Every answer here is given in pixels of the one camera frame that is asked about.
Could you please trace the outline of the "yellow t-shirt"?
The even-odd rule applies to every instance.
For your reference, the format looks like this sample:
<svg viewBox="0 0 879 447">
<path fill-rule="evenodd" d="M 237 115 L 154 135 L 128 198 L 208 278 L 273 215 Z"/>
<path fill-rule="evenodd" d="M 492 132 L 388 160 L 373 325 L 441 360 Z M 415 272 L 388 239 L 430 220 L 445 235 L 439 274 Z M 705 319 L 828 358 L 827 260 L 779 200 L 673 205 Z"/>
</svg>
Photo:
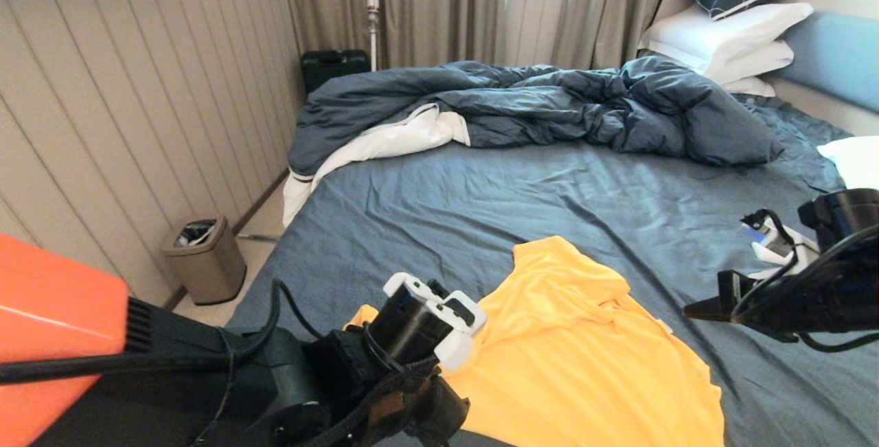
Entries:
<svg viewBox="0 0 879 447">
<path fill-rule="evenodd" d="M 559 236 L 518 244 L 479 305 L 486 325 L 443 377 L 468 398 L 465 431 L 512 447 L 724 447 L 709 366 Z"/>
</svg>

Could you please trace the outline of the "dark blue bed sheet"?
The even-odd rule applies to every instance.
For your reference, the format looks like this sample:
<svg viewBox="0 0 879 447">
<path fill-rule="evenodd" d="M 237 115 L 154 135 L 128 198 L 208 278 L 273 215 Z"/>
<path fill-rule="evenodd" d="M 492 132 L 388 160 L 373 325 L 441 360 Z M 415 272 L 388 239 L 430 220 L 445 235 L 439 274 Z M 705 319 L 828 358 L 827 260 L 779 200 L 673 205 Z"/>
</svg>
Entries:
<svg viewBox="0 0 879 447">
<path fill-rule="evenodd" d="M 621 154 L 583 141 L 474 149 L 456 143 L 351 163 L 319 185 L 292 224 L 279 197 L 240 241 L 250 262 L 232 302 L 176 312 L 210 325 L 266 321 L 273 279 L 311 325 L 338 328 L 404 271 L 478 299 L 514 268 L 517 244 L 561 236 L 615 269 L 632 296 L 705 360 L 722 389 L 728 447 L 879 447 L 879 345 L 823 354 L 740 325 L 692 321 L 683 306 L 716 296 L 716 273 L 763 268 L 739 218 L 772 209 L 805 235 L 798 207 L 843 184 L 817 146 L 848 136 L 779 98 L 739 95 L 785 148 L 760 168 Z"/>
</svg>

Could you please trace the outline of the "beige bed headboard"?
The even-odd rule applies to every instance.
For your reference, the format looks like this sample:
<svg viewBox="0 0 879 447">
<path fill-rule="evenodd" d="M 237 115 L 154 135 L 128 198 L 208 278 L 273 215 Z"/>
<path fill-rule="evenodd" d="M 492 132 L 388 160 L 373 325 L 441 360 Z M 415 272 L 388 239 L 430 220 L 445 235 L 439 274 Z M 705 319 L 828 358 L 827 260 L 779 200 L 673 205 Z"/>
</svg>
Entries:
<svg viewBox="0 0 879 447">
<path fill-rule="evenodd" d="M 879 0 L 774 0 L 776 3 L 809 3 L 816 11 L 843 13 L 855 17 L 879 19 Z M 693 5 L 694 0 L 662 0 L 652 27 L 657 21 L 672 17 Z M 764 73 L 758 78 L 772 84 L 777 97 L 789 102 L 813 117 L 825 119 L 830 124 L 854 135 L 879 135 L 879 113 L 842 102 L 835 97 L 815 91 L 780 78 L 776 71 Z"/>
</svg>

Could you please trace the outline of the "small white pillow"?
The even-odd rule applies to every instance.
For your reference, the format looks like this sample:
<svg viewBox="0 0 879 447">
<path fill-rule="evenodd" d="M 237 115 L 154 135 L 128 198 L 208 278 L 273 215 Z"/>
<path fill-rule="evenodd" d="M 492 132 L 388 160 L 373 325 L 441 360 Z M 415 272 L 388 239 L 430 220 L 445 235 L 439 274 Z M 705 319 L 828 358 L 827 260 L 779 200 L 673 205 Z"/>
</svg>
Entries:
<svg viewBox="0 0 879 447">
<path fill-rule="evenodd" d="M 724 83 L 721 87 L 729 93 L 734 94 L 755 95 L 764 98 L 773 98 L 777 96 L 776 90 L 772 84 L 766 83 L 766 81 L 763 81 L 763 79 L 756 76 Z"/>
</svg>

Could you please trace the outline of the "beige trash bin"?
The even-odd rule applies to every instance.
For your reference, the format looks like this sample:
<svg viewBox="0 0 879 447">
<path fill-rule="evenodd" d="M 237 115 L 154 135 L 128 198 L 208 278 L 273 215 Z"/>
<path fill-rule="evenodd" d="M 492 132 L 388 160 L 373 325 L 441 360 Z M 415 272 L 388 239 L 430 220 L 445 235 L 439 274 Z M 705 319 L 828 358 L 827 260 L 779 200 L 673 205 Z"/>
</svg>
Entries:
<svg viewBox="0 0 879 447">
<path fill-rule="evenodd" d="M 188 222 L 201 219 L 217 220 L 216 228 L 206 242 L 194 247 L 174 247 L 180 230 Z M 247 265 L 223 215 L 182 219 L 164 238 L 161 252 L 196 306 L 230 302 L 244 287 Z"/>
</svg>

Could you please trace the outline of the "blue headboard pad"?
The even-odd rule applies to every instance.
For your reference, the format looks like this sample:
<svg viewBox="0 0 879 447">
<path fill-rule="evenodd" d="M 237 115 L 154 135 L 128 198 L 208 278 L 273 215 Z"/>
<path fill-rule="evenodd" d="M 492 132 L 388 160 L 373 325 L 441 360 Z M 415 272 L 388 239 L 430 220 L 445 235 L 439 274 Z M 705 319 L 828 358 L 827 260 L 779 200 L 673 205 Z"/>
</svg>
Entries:
<svg viewBox="0 0 879 447">
<path fill-rule="evenodd" d="M 784 40 L 794 58 L 780 78 L 879 113 L 879 19 L 816 11 Z"/>
</svg>

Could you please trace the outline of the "white duvet lining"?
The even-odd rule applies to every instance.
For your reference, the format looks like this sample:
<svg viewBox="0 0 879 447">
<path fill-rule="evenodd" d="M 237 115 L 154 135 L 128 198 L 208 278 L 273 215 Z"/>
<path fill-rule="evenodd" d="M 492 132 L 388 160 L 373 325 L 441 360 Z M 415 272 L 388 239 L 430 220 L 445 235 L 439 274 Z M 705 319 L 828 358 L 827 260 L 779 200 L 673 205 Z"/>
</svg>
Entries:
<svg viewBox="0 0 879 447">
<path fill-rule="evenodd" d="M 471 139 L 464 116 L 442 111 L 439 104 L 421 105 L 402 121 L 368 128 L 330 154 L 316 174 L 304 176 L 291 171 L 284 184 L 282 225 L 287 228 L 307 202 L 317 185 L 329 174 L 349 163 L 396 158 L 426 152 L 452 143 L 470 147 Z"/>
</svg>

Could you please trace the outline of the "medium white pillow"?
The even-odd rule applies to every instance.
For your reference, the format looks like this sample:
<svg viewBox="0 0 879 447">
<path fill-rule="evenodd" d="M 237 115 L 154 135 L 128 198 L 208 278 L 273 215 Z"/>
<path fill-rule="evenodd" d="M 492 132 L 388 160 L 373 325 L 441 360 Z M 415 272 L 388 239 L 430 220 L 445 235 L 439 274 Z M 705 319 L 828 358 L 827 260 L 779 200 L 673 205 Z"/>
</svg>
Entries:
<svg viewBox="0 0 879 447">
<path fill-rule="evenodd" d="M 785 41 L 773 41 L 743 56 L 735 56 L 727 62 L 717 62 L 701 72 L 716 84 L 728 84 L 740 79 L 757 77 L 782 69 L 794 62 L 794 50 Z"/>
</svg>

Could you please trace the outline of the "dark trash bag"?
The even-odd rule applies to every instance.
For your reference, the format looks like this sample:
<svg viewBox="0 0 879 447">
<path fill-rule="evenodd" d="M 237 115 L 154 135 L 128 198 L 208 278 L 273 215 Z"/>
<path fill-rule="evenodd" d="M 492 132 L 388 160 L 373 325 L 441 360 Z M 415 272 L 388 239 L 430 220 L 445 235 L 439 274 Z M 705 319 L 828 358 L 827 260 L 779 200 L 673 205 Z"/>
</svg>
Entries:
<svg viewBox="0 0 879 447">
<path fill-rule="evenodd" d="M 211 236 L 216 228 L 216 219 L 201 219 L 188 222 L 176 235 L 174 247 L 200 246 Z"/>
</svg>

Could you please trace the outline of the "crumpled dark blue duvet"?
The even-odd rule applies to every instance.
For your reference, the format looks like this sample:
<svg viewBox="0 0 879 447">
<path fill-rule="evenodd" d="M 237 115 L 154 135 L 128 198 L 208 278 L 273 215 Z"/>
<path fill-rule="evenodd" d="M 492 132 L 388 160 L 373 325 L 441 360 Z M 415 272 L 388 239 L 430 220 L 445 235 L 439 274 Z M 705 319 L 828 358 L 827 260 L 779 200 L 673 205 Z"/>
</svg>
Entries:
<svg viewBox="0 0 879 447">
<path fill-rule="evenodd" d="M 502 67 L 458 61 L 333 78 L 306 100 L 288 163 L 310 177 L 333 152 L 421 105 L 461 115 L 474 148 L 587 141 L 613 152 L 706 165 L 770 163 L 783 147 L 728 91 L 663 56 L 611 69 Z"/>
</svg>

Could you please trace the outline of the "large white pillow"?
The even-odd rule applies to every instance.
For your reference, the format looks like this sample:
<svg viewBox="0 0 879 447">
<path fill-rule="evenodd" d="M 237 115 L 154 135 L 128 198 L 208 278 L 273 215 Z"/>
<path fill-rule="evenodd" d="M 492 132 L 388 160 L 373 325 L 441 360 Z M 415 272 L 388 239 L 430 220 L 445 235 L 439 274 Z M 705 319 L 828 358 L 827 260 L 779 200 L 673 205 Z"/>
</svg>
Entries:
<svg viewBox="0 0 879 447">
<path fill-rule="evenodd" d="M 641 37 L 640 49 L 669 57 L 701 75 L 713 63 L 784 41 L 785 31 L 814 12 L 809 3 L 776 3 L 712 21 L 693 5 L 657 21 Z"/>
</svg>

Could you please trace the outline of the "black suitcase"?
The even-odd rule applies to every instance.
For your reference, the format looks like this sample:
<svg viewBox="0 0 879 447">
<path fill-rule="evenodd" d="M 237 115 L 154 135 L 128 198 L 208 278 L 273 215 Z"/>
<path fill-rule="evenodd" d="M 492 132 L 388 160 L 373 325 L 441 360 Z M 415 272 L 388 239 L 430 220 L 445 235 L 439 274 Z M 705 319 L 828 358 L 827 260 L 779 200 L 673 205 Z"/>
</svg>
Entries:
<svg viewBox="0 0 879 447">
<path fill-rule="evenodd" d="M 299 67 L 307 94 L 314 93 L 330 79 L 372 70 L 369 56 L 360 49 L 307 51 L 301 55 Z"/>
</svg>

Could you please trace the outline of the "narrow beige curtain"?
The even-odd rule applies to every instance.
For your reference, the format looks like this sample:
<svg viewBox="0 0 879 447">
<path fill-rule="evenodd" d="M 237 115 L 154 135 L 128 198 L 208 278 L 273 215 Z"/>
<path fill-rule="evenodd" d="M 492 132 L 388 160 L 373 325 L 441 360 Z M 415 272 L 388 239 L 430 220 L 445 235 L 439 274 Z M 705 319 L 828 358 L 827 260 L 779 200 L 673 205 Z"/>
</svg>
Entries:
<svg viewBox="0 0 879 447">
<path fill-rule="evenodd" d="M 660 1 L 567 0 L 552 64 L 565 69 L 606 69 L 632 60 Z"/>
</svg>

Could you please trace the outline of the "wide beige curtain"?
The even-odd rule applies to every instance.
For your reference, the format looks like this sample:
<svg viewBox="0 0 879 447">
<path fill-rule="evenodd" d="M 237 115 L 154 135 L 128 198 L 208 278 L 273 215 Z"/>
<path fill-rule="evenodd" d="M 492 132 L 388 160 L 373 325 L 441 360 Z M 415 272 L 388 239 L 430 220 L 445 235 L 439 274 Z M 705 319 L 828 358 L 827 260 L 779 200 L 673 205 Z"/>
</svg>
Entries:
<svg viewBox="0 0 879 447">
<path fill-rule="evenodd" d="M 299 52 L 369 49 L 367 0 L 289 0 Z M 507 0 L 380 0 L 380 68 L 500 63 Z"/>
</svg>

